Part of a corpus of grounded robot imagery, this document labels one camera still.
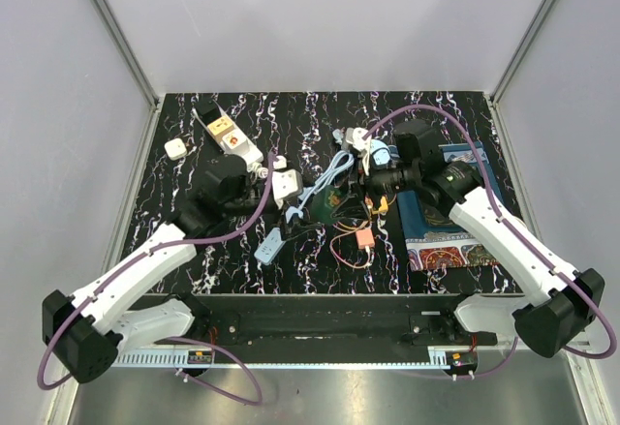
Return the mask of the yellow USB charger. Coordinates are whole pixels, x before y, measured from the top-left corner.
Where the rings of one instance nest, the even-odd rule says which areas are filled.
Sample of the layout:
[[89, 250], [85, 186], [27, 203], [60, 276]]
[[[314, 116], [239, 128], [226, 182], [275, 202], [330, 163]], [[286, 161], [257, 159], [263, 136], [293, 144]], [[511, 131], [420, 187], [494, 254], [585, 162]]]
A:
[[386, 214], [388, 212], [388, 200], [386, 197], [381, 197], [377, 204], [373, 204], [371, 207], [371, 213], [373, 215]]

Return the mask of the green cube socket adapter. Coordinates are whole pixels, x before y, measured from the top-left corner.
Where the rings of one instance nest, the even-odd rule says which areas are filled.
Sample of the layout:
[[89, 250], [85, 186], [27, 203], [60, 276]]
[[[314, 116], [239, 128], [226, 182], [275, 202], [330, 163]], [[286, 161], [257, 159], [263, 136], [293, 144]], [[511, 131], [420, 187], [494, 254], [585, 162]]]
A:
[[334, 186], [326, 186], [314, 194], [309, 216], [313, 222], [334, 225], [338, 221], [337, 213], [346, 200], [346, 194]]

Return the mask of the light blue power strip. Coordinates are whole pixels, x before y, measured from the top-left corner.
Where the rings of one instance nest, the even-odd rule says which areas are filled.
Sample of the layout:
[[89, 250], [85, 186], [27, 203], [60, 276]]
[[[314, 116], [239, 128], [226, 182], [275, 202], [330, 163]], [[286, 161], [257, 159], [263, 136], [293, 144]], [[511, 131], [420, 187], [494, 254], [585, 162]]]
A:
[[280, 228], [273, 228], [255, 251], [254, 257], [260, 264], [270, 265], [284, 244]]

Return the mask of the white multicolour power strip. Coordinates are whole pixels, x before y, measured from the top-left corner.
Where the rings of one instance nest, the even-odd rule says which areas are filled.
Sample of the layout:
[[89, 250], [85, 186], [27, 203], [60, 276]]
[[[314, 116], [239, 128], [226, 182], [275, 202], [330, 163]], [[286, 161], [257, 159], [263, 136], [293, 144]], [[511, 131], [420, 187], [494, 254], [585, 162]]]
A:
[[262, 151], [216, 102], [198, 101], [191, 114], [224, 154], [235, 155], [245, 162], [248, 172], [263, 165]]

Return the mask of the white cube socket adapter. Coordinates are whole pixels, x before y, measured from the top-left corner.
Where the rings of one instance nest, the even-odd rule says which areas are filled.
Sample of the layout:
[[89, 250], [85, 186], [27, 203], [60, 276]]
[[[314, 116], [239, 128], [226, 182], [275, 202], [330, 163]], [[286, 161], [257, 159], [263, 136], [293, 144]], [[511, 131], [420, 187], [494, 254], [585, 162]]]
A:
[[225, 150], [236, 152], [243, 148], [247, 139], [245, 134], [239, 130], [233, 130], [226, 133], [222, 138], [223, 148]]

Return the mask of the beige travel adapter cube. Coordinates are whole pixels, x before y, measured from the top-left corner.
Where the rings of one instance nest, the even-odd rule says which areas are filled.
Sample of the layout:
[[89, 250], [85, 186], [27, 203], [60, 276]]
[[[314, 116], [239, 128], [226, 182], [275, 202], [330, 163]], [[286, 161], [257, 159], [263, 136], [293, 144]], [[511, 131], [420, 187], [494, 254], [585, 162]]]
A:
[[231, 125], [232, 123], [228, 118], [220, 117], [208, 124], [207, 129], [213, 137], [217, 137], [223, 134], [226, 130], [228, 130]]

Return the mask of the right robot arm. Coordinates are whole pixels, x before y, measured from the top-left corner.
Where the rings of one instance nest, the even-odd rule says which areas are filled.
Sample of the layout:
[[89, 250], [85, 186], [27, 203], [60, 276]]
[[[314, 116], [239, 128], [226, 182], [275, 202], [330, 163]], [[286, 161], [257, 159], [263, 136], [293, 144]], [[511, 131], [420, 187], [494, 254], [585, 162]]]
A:
[[550, 358], [594, 320], [608, 323], [600, 310], [602, 275], [577, 270], [522, 225], [496, 197], [479, 153], [472, 163], [447, 161], [439, 133], [418, 119], [397, 124], [393, 138], [399, 162], [366, 174], [366, 192], [415, 192], [479, 241], [521, 289], [518, 297], [464, 297], [440, 319], [446, 341], [461, 344], [474, 332], [504, 334]]

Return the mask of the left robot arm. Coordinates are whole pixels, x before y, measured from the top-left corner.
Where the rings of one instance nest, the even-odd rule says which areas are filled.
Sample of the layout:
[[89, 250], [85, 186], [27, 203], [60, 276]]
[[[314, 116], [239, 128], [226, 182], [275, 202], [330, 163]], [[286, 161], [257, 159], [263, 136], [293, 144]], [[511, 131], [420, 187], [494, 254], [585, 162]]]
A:
[[100, 377], [124, 351], [168, 338], [190, 344], [209, 338], [211, 312], [196, 297], [177, 294], [157, 306], [133, 310], [156, 283], [194, 259], [210, 245], [226, 243], [244, 232], [228, 229], [233, 217], [246, 227], [263, 214], [276, 214], [286, 201], [308, 197], [299, 171], [267, 158], [266, 177], [254, 180], [244, 160], [223, 155], [155, 231], [131, 254], [92, 283], [66, 295], [50, 293], [42, 303], [46, 351], [37, 382], [44, 390], [47, 362], [56, 357], [79, 383]]

